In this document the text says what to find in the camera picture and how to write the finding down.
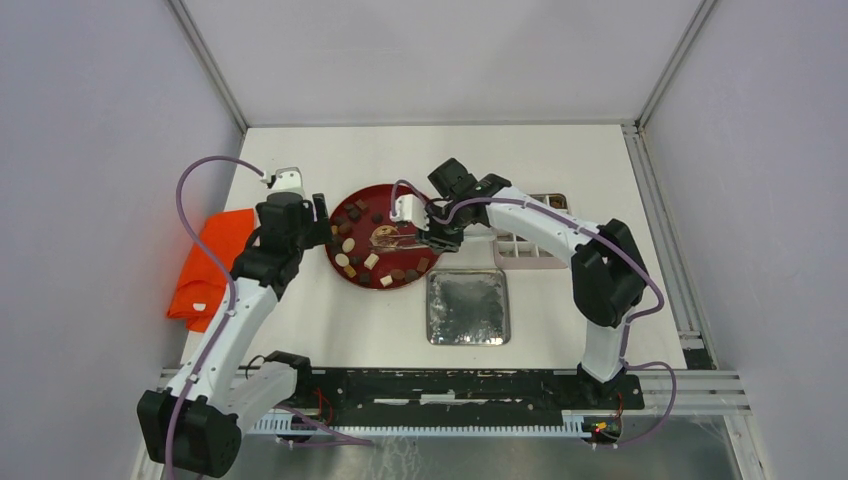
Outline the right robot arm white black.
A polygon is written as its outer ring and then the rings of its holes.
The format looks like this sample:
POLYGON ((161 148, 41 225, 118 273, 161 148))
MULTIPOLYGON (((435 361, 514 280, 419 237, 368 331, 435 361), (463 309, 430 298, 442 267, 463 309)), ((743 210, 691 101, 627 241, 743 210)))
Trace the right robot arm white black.
POLYGON ((618 393, 626 371, 624 355, 630 323, 646 289, 663 297, 647 272, 629 227, 611 219, 579 220, 534 199, 493 173, 476 178, 455 158, 428 177, 437 190, 427 200, 415 188, 390 194, 390 218, 415 227, 415 241, 435 253, 455 253, 468 227, 481 225, 511 233, 564 262, 571 272, 573 301, 587 321, 586 343, 578 364, 577 392, 591 408, 602 408, 618 393))

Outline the pink divided chocolate box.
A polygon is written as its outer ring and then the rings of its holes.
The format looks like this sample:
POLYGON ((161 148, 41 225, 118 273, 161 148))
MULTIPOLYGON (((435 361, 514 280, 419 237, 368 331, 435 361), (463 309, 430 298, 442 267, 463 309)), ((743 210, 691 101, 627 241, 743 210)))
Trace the pink divided chocolate box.
MULTIPOLYGON (((555 210, 570 214, 567 197, 562 193, 531 194, 531 197, 555 210)), ((567 264, 536 244, 506 231, 497 231, 492 242, 495 265, 502 270, 566 269, 567 264)))

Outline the metal serving tongs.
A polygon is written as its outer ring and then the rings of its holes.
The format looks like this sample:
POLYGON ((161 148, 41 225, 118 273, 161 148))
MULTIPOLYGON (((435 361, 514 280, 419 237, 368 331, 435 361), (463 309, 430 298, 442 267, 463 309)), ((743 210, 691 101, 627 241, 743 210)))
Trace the metal serving tongs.
POLYGON ((426 248, 419 242, 416 233, 400 233, 389 226, 381 226, 369 237, 370 249, 374 252, 394 252, 426 248))

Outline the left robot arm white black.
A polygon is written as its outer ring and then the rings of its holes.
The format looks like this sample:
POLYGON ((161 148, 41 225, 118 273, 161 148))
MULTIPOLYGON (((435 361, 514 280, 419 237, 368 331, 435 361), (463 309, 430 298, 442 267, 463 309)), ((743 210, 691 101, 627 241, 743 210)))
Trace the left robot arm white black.
POLYGON ((245 434, 276 404, 297 408, 313 397, 313 379, 280 361, 232 385, 304 253, 332 239, 322 194, 305 199, 292 191, 271 193, 256 212, 259 225, 226 277, 229 284, 200 346, 163 390, 147 390, 138 402, 147 453, 168 475, 181 469, 222 477, 245 434))

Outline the round red plate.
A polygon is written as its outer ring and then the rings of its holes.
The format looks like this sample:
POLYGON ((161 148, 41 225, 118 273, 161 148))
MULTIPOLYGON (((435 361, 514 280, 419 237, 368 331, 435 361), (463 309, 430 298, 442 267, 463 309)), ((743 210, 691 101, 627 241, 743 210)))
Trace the round red plate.
POLYGON ((349 194, 330 211, 333 239, 325 246, 331 269, 347 283, 389 291, 423 279, 440 256, 416 246, 415 228, 390 219, 392 186, 376 184, 349 194))

